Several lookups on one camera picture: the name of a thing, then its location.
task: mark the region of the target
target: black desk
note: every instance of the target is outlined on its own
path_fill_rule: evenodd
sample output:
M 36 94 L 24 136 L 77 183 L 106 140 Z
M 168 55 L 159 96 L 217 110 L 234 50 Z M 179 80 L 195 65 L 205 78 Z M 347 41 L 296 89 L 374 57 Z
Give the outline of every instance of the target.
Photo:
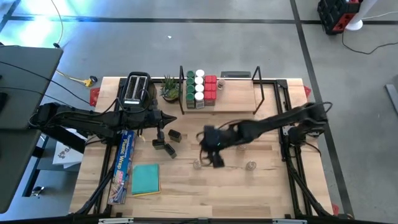
M 1 47 L 0 62 L 7 62 L 51 79 L 62 53 L 61 49 Z M 41 134 L 39 130 L 27 129 L 27 121 L 40 105 L 43 96 L 1 87 L 25 88 L 45 93 L 49 81 L 1 63 L 0 75 L 0 91 L 9 94 L 0 113 L 0 213 L 4 213 Z

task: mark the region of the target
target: blue box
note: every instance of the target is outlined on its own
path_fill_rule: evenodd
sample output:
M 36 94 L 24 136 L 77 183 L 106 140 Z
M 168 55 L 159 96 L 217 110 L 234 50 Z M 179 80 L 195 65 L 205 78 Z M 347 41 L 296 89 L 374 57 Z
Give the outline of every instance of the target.
M 108 198 L 109 204 L 119 205 L 124 204 L 126 201 L 127 185 L 131 174 L 131 162 L 135 145 L 135 132 L 123 130 Z

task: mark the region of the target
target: teal towel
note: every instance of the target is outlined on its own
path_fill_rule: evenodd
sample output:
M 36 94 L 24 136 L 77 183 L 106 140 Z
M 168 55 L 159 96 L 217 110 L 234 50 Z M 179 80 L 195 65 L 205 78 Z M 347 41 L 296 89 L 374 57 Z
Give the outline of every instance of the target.
M 159 165 L 136 165 L 132 170 L 132 194 L 159 191 Z

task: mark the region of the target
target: gray floor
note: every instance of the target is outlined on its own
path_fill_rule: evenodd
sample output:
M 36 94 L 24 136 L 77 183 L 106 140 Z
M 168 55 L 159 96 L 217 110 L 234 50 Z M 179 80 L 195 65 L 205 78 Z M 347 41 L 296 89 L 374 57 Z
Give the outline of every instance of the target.
M 82 2 L 55 1 L 65 16 L 294 19 L 289 0 Z M 301 19 L 318 19 L 317 0 L 296 2 Z M 0 8 L 0 13 L 7 10 Z M 367 16 L 389 11 L 398 11 L 398 2 L 380 0 Z M 33 14 L 57 15 L 51 2 L 44 0 L 22 0 L 14 12 L 15 16 Z M 398 14 L 375 20 L 398 20 Z M 155 77 L 177 75 L 179 65 L 219 74 L 222 70 L 253 71 L 260 65 L 265 77 L 303 78 L 306 86 L 311 87 L 295 24 L 64 22 L 64 26 L 61 45 L 65 53 L 58 68 L 76 77 L 126 76 L 133 70 L 149 72 Z M 345 42 L 354 49 L 370 51 L 377 45 L 396 42 L 396 27 L 367 25 L 357 32 L 347 32 Z M 51 47 L 60 31 L 59 22 L 49 22 L 44 17 L 36 21 L 9 21 L 0 33 L 0 41 Z M 360 220 L 397 223 L 398 166 L 394 162 L 398 159 L 398 117 L 383 86 L 397 75 L 398 46 L 361 55 L 344 48 L 340 35 L 325 35 L 320 25 L 303 25 L 303 31 L 322 98 L 334 103 L 328 114 L 330 128 L 354 214 Z M 54 80 L 88 100 L 85 87 L 58 75 Z M 51 85 L 47 94 L 73 106 L 89 108 L 57 86 Z M 320 140 L 320 149 L 332 202 L 339 205 L 324 139 Z M 58 176 L 57 173 L 42 175 L 49 179 Z M 62 200 L 57 200 L 58 205 L 55 203 L 51 209 L 38 210 L 37 207 L 41 207 L 38 205 L 44 206 L 46 200 L 35 200 L 37 203 L 33 205 L 16 195 L 11 209 L 0 215 L 0 219 L 66 214 L 73 187 L 65 189 L 62 184 L 54 187 L 64 189 L 59 190 Z M 30 209 L 18 212 L 25 205 L 31 205 Z

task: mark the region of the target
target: small plant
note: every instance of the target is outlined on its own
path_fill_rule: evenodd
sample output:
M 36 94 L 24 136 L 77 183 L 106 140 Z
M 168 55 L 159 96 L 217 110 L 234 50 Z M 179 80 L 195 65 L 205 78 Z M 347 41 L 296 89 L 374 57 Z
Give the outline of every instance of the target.
M 178 83 L 174 80 L 174 77 L 170 77 L 170 75 L 164 76 L 160 95 L 164 98 L 178 98 Z

